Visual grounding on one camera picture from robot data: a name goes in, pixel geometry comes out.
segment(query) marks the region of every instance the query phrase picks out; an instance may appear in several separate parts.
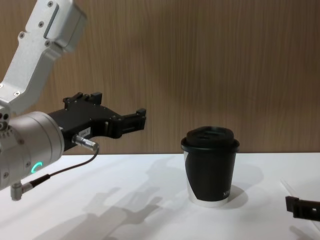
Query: cable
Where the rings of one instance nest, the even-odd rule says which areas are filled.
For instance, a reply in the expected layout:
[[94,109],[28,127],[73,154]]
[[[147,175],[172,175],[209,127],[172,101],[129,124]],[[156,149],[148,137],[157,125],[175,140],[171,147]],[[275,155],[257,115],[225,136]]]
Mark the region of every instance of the cable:
[[74,165],[74,166],[66,167],[64,169],[61,169],[61,170],[56,171],[56,172],[51,173],[51,174],[43,175],[43,176],[41,176],[41,177],[39,177],[39,178],[37,178],[35,180],[30,181],[29,183],[32,185],[32,188],[34,188],[34,187],[38,186],[39,184],[42,184],[43,182],[47,181],[52,176],[55,176],[57,174],[61,174],[61,173],[66,172],[68,170],[75,169],[75,168],[81,167],[83,165],[86,165],[86,164],[92,162],[97,157],[97,155],[99,154],[99,149],[100,149],[99,145],[97,145],[94,155],[89,160],[87,160],[85,162],[79,163],[79,164]]

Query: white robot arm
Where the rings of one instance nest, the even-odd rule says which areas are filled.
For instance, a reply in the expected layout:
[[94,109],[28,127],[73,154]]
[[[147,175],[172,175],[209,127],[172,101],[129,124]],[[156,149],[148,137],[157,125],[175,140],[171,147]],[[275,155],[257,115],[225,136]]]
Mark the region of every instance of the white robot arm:
[[62,110],[31,112],[11,119],[11,113],[20,114],[36,103],[54,61],[75,49],[85,23],[85,14],[73,0],[38,0],[26,31],[18,35],[18,48],[0,83],[0,190],[11,186],[14,201],[57,173],[69,170],[21,184],[21,179],[54,163],[64,151],[80,145],[95,151],[94,158],[99,145],[90,138],[116,139],[144,129],[145,109],[121,116],[101,106],[102,93],[78,93],[63,100]]

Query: wood panel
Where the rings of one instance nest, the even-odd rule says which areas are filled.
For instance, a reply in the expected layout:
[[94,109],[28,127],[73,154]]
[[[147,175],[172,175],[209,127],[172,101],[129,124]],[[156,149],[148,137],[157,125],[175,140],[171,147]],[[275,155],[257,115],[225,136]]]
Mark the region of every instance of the wood panel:
[[[204,125],[232,129],[242,152],[320,151],[318,0],[76,2],[85,34],[30,111],[96,91],[120,114],[147,108],[145,130],[99,138],[103,153],[179,153]],[[34,4],[0,0],[0,78]]]

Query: white table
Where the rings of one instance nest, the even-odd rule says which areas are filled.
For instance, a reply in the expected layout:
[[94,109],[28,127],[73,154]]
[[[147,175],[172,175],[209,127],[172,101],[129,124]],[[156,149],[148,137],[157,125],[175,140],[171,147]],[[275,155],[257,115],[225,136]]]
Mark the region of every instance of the white table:
[[[26,180],[88,159],[63,156]],[[320,231],[286,211],[284,179],[320,201],[320,154],[238,154],[231,201],[188,200],[182,154],[101,155],[13,202],[0,192],[1,240],[312,240]]]

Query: cup lid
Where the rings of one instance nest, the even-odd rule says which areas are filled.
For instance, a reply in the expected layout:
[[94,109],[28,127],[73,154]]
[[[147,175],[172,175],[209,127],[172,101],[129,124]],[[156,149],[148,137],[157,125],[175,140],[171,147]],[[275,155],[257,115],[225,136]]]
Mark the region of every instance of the cup lid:
[[181,148],[189,153],[199,151],[236,153],[239,145],[230,129],[217,126],[203,126],[189,131],[181,141]]

